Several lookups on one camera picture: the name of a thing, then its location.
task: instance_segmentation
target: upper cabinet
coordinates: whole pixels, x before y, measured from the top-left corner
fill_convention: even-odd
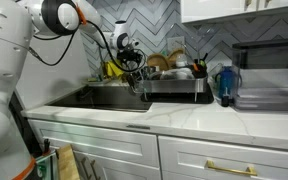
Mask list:
[[[182,23],[255,12],[257,5],[258,0],[181,0]]]
[[[259,0],[258,10],[288,7],[288,0]]]
[[[182,23],[288,7],[288,0],[181,0]]]

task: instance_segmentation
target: white countertop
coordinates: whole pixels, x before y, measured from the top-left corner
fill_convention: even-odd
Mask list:
[[[146,113],[42,106],[22,114],[30,119],[288,150],[288,114],[241,113],[216,102],[153,103]]]

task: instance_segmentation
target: stainless steel sink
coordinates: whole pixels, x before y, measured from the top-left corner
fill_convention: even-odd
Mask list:
[[[48,106],[105,109],[116,111],[146,112],[151,102],[143,102],[141,94],[134,94],[130,87],[84,87]]]

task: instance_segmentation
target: white cabinet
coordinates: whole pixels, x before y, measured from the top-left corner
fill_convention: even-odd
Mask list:
[[[159,145],[163,171],[205,180],[288,180],[288,152],[170,137],[159,137]]]
[[[200,178],[195,178],[192,176],[185,176],[182,174],[175,174],[175,173],[163,171],[163,180],[206,180],[206,179],[200,179]]]
[[[288,0],[259,0],[258,10],[288,7]]]
[[[255,12],[258,0],[181,0],[182,23]]]
[[[29,123],[40,144],[49,139],[54,147],[71,144],[79,152],[159,167],[155,135],[41,120]]]
[[[74,155],[85,180],[161,180],[159,168],[80,152],[74,152]]]

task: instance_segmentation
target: blue bottle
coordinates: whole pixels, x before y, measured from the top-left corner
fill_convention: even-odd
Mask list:
[[[220,75],[220,85],[219,85],[219,91],[218,91],[218,97],[223,98],[223,95],[230,96],[231,95],[231,89],[233,85],[233,72],[231,70],[230,66],[224,66],[223,71],[218,73],[215,76],[215,82],[217,81],[217,77]]]

